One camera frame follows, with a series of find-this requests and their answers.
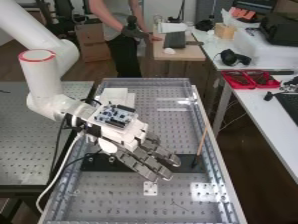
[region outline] cardboard box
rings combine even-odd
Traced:
[[[104,39],[103,24],[77,25],[76,34],[84,62],[109,60],[111,52]]]
[[[84,62],[104,61],[111,59],[111,52],[105,43],[85,43],[81,46],[81,56]]]
[[[221,39],[232,40],[234,38],[236,30],[236,27],[226,26],[224,23],[217,23],[214,33]]]

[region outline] metal frame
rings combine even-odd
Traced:
[[[202,136],[202,132],[205,129],[205,120],[206,120],[206,114],[202,111],[202,103],[201,99],[198,97],[198,93],[196,88],[191,86],[191,83],[188,79],[147,79],[145,81],[143,79],[108,79],[104,81],[97,94],[100,94],[105,87],[109,86],[109,83],[117,83],[123,82],[123,85],[119,85],[121,87],[125,87],[125,83],[128,85],[133,82],[140,82],[139,88],[147,88],[144,83],[152,83],[155,82],[156,85],[160,87],[165,86],[165,83],[168,82],[169,86],[177,83],[184,83],[184,91],[185,96],[189,102],[189,108],[191,108],[191,114],[193,117],[193,125],[196,129],[197,138],[200,139]],[[84,140],[81,140],[73,149],[73,153],[71,155],[69,161],[73,161],[76,158],[80,158],[84,153],[89,150],[88,145],[84,144]],[[214,135],[212,134],[212,129],[209,128],[209,135],[205,139],[204,149],[202,149],[202,157],[204,157],[204,163],[208,170],[208,176],[210,181],[210,189],[214,193],[214,200],[220,211],[220,216],[222,223],[246,223],[244,212],[240,206],[240,202],[237,199],[237,195],[234,192],[233,184],[230,181],[230,177],[228,174],[228,170],[225,167],[224,159],[220,153],[220,149],[216,143]],[[48,202],[45,212],[43,214],[43,217],[40,219],[40,224],[57,224],[57,223],[72,223],[69,221],[63,221],[67,217],[65,214],[69,212],[69,204],[72,203],[73,196],[76,197],[76,194],[80,194],[77,192],[76,186],[77,181],[80,179],[81,173],[80,173],[80,165],[81,163],[73,164],[71,167],[68,167],[65,173],[63,174],[61,181],[53,191],[51,200]]]

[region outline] computer monitor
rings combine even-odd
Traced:
[[[260,14],[268,14],[274,10],[277,0],[236,0],[233,6],[256,11]]]

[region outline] white cable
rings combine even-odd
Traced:
[[[229,104],[229,106],[228,106],[228,108],[226,108],[226,111],[228,111],[236,104],[238,104],[238,101],[237,101],[237,100],[233,101],[233,102]]]
[[[229,122],[225,127],[220,130],[222,131],[228,126],[230,126],[236,121],[238,121],[248,113],[244,113],[240,117],[237,117],[232,122]]]
[[[63,164],[61,164],[61,166],[60,166],[60,168],[59,168],[59,172],[57,172],[57,174],[56,174],[56,176],[55,176],[55,178],[53,178],[53,180],[52,180],[49,186],[47,187],[47,189],[45,189],[44,192],[40,194],[40,196],[39,196],[39,198],[38,198],[38,200],[36,200],[36,208],[39,209],[40,213],[43,213],[43,209],[40,208],[40,200],[42,200],[42,198],[44,197],[44,195],[48,193],[49,189],[53,187],[53,185],[55,185],[55,183],[56,183],[56,181],[57,181],[57,179],[59,179],[59,176],[60,176],[60,174],[61,174],[63,168],[64,168],[65,163],[67,163],[67,161],[68,161],[68,157],[69,157],[71,152],[72,152],[72,148],[73,148],[73,146],[75,146],[75,144],[76,144],[76,142],[77,142],[77,140],[79,140],[80,138],[81,138],[81,135],[79,134],[77,137],[75,138],[73,142],[72,142],[71,147],[68,148],[68,152],[67,152],[67,155],[65,155],[65,157],[64,157]]]

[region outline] robotic arm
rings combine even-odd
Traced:
[[[30,109],[53,121],[65,117],[68,125],[88,135],[103,152],[149,181],[159,177],[171,180],[173,174],[156,158],[173,166],[181,165],[180,158],[161,147],[136,110],[112,103],[96,108],[63,94],[60,77],[79,59],[72,42],[59,40],[14,0],[0,0],[0,27],[30,49],[19,55],[31,91]]]

